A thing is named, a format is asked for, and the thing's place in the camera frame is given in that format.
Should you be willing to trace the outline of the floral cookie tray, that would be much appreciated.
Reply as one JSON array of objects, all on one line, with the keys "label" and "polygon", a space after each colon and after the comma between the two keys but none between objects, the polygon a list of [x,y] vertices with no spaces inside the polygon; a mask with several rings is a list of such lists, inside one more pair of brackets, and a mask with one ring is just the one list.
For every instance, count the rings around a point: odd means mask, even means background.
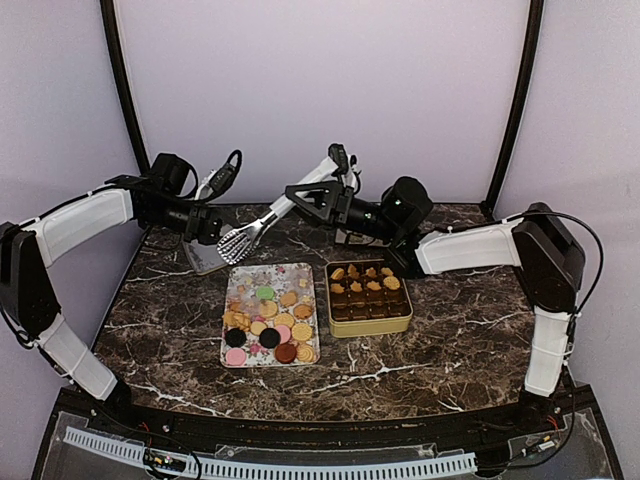
[{"label": "floral cookie tray", "polygon": [[[271,301],[256,297],[259,286],[268,285],[275,291]],[[293,367],[310,365],[320,359],[320,338],[317,319],[316,296],[312,267],[307,263],[271,264],[240,266],[231,270],[226,291],[225,311],[222,317],[222,341],[220,361],[224,367],[259,368]],[[295,359],[290,364],[281,364],[274,357],[274,349],[266,349],[259,343],[259,335],[265,328],[276,325],[291,327],[295,323],[306,323],[313,328],[313,336],[307,342],[289,342],[297,347],[307,343],[315,349],[316,361],[303,363]],[[232,328],[242,329],[247,336],[240,347],[247,354],[246,363],[241,367],[230,367],[225,363],[225,354],[231,348],[225,340],[225,333]]]}]

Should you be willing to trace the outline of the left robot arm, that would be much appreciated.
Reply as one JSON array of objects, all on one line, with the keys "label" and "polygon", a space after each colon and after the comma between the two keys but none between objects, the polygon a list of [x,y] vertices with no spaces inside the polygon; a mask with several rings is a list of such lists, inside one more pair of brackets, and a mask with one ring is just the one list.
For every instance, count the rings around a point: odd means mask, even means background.
[{"label": "left robot arm", "polygon": [[131,392],[94,353],[100,317],[123,278],[139,234],[163,227],[185,241],[214,244],[223,221],[214,207],[233,184],[239,152],[185,192],[194,167],[160,154],[138,176],[104,185],[28,220],[1,226],[1,316],[25,349],[39,352],[61,378],[103,404],[101,417],[120,436],[141,427]]}]

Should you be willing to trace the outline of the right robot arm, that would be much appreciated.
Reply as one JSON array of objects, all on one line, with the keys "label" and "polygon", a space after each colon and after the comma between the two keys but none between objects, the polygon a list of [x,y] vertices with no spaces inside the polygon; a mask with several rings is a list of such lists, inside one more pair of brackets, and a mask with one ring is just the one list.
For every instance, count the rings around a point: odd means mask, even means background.
[{"label": "right robot arm", "polygon": [[354,188],[337,180],[305,180],[286,187],[285,195],[318,224],[384,241],[384,259],[400,278],[513,271],[532,308],[534,330],[523,382],[531,396],[511,410],[510,424],[530,434],[547,420],[549,405],[542,397],[556,390],[568,355],[586,263],[566,216],[537,202],[507,219],[424,232],[421,225],[434,204],[423,184],[409,176],[398,178],[377,203],[357,198]]}]

